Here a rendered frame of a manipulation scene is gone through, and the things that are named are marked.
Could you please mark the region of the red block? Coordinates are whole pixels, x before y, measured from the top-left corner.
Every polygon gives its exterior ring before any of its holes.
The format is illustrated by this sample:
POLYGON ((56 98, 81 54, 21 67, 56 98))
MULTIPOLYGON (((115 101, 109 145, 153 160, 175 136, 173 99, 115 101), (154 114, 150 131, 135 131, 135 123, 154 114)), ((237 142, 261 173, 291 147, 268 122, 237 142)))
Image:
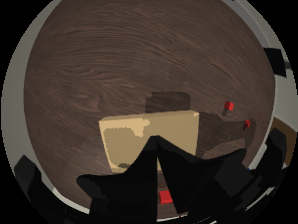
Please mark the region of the red block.
POLYGON ((170 197, 169 190, 161 190, 160 193, 158 193, 158 196, 160 196, 160 205, 161 204, 172 204, 173 198, 170 197))

